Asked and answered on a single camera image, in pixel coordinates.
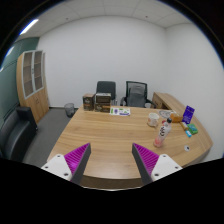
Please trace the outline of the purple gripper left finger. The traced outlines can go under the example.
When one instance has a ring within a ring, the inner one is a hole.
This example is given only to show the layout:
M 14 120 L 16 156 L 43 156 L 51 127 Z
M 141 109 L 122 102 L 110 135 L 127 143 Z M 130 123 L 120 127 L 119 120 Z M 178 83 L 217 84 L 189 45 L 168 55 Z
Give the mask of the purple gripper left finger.
M 79 185 L 90 154 L 91 145 L 87 143 L 66 155 L 56 154 L 42 169 Z

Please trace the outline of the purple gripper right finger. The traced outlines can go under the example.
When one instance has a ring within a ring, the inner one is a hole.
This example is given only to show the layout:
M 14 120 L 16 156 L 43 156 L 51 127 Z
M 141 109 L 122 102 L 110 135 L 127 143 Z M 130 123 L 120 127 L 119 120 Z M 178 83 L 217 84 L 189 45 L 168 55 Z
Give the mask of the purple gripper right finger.
M 132 144 L 132 154 L 143 185 L 152 183 L 182 169 L 167 154 L 158 155 L 137 143 Z

